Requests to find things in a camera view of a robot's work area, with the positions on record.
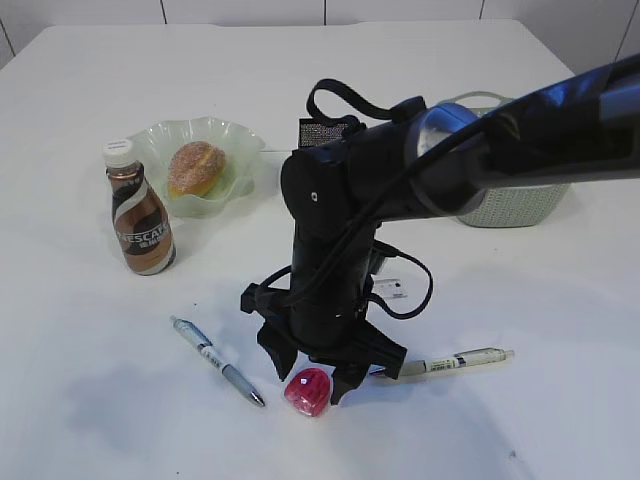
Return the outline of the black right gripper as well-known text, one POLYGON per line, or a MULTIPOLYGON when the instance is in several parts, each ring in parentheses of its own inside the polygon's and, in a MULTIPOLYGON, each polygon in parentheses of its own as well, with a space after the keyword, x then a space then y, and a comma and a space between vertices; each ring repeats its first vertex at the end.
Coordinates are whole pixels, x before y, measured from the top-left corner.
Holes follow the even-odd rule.
POLYGON ((241 296, 241 309, 259 313, 257 342, 284 381, 297 356, 331 365, 332 406, 357 389, 369 367, 398 373, 405 347, 370 324, 376 229, 405 212, 395 191, 390 202, 362 214, 401 170, 389 157, 352 155, 342 145, 297 149, 282 166, 282 195, 294 222, 292 261, 241 296))

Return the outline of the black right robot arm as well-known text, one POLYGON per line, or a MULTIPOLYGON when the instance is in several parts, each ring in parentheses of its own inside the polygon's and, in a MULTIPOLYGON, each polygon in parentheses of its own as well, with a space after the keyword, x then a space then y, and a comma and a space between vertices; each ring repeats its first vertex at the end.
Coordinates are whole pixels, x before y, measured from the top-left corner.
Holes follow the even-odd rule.
POLYGON ((264 323, 258 344, 280 378, 299 354, 333 369, 330 401, 358 388, 372 366, 397 378, 406 350, 367 321, 379 303, 373 277, 398 250, 376 239, 387 221, 456 217, 496 188, 635 178, 639 174, 639 59, 625 59, 534 91, 476 116, 421 97, 376 107, 348 85, 317 90, 353 108, 318 123, 341 126, 334 141, 294 150, 280 185, 295 223, 292 262, 249 285, 245 313, 264 323))

